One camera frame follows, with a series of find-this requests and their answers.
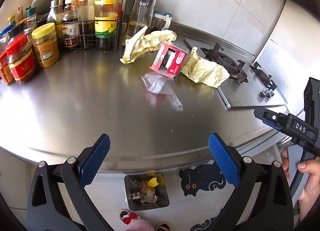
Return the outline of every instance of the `barcode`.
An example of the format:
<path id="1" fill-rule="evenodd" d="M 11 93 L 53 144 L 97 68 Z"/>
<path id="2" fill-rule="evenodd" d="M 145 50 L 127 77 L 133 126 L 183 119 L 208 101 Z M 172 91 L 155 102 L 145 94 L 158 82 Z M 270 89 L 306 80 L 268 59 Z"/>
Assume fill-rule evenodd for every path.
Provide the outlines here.
<path id="1" fill-rule="evenodd" d="M 44 54 L 44 55 L 43 55 L 43 59 L 45 60 L 45 59 L 47 59 L 47 58 L 49 58 L 49 57 L 51 57 L 51 56 L 52 56 L 52 53 Z"/>

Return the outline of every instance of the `human hand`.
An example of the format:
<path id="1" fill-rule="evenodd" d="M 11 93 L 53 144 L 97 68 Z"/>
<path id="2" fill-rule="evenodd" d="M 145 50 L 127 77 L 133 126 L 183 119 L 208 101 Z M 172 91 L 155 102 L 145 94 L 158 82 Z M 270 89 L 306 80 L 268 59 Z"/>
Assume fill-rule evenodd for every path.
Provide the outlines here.
<path id="1" fill-rule="evenodd" d="M 288 151 L 284 151 L 282 155 L 285 158 L 282 163 L 282 167 L 287 180 L 289 180 L 290 174 L 288 172 Z M 307 184 L 299 197 L 300 220 L 302 220 L 308 214 L 309 210 L 312 208 L 313 204 L 316 202 L 316 199 L 320 195 L 320 162 L 316 160 L 300 162 L 298 163 L 298 170 L 302 173 L 310 173 Z"/>

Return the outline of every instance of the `shoe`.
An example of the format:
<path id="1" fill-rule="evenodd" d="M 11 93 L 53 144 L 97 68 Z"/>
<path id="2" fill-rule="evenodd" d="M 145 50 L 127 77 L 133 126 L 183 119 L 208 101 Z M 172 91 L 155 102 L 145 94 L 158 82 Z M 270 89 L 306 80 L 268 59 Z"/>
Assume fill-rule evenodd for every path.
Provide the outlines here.
<path id="1" fill-rule="evenodd" d="M 155 231 L 170 231 L 171 227 L 168 222 L 161 222 Z"/>
<path id="2" fill-rule="evenodd" d="M 131 221 L 141 219 L 136 213 L 129 212 L 125 209 L 121 209 L 118 212 L 118 216 L 124 224 L 128 225 Z"/>

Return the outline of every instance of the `screw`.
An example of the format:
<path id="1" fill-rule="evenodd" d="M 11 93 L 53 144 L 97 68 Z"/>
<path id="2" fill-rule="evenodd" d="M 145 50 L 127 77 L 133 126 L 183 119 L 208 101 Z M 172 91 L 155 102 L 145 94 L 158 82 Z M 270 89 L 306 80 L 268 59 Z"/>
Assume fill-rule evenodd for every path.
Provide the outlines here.
<path id="1" fill-rule="evenodd" d="M 275 167 L 277 167 L 277 168 L 281 167 L 281 163 L 280 163 L 280 162 L 278 162 L 278 161 L 275 161 L 273 164 L 274 164 L 274 165 L 275 165 Z"/>
<path id="2" fill-rule="evenodd" d="M 67 162 L 68 162 L 69 164 L 73 164 L 75 161 L 76 161 L 76 158 L 74 158 L 74 157 L 70 157 L 70 158 L 67 160 Z"/>
<path id="3" fill-rule="evenodd" d="M 250 162 L 252 162 L 252 159 L 250 157 L 246 156 L 246 157 L 243 158 L 243 161 L 245 163 L 250 163 Z"/>
<path id="4" fill-rule="evenodd" d="M 45 161 L 41 161 L 38 163 L 39 168 L 42 168 L 43 166 L 45 166 Z"/>

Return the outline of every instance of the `black wire rack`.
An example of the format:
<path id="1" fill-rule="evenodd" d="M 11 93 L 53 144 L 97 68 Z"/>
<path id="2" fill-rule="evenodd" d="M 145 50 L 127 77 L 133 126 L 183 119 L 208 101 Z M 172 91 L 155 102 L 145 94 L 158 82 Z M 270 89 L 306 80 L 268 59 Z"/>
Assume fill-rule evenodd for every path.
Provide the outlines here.
<path id="1" fill-rule="evenodd" d="M 94 20 L 75 21 L 58 23 L 57 26 L 70 23 L 76 23 L 79 34 L 73 36 L 57 37 L 60 50 L 80 51 L 80 50 L 102 50 L 116 51 L 119 37 L 121 34 L 123 12 L 118 20 L 99 20 L 116 23 L 116 30 L 113 36 L 107 37 L 104 34 L 98 34 L 94 30 Z"/>

